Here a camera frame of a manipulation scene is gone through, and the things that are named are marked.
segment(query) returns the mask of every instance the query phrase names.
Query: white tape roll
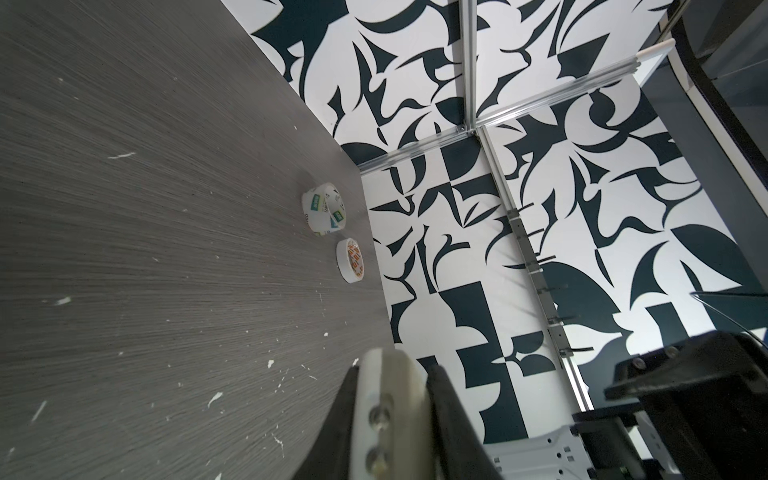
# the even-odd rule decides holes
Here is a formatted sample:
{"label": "white tape roll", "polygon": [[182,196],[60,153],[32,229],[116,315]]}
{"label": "white tape roll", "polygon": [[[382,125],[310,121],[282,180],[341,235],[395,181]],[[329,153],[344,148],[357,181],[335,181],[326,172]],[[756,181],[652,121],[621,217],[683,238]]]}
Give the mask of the white tape roll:
{"label": "white tape roll", "polygon": [[346,225],[346,210],[333,184],[322,184],[301,196],[304,217],[317,235],[341,230]]}
{"label": "white tape roll", "polygon": [[347,283],[362,280],[365,273],[362,268],[362,253],[355,240],[345,238],[336,245],[336,262],[339,264],[341,276]]}

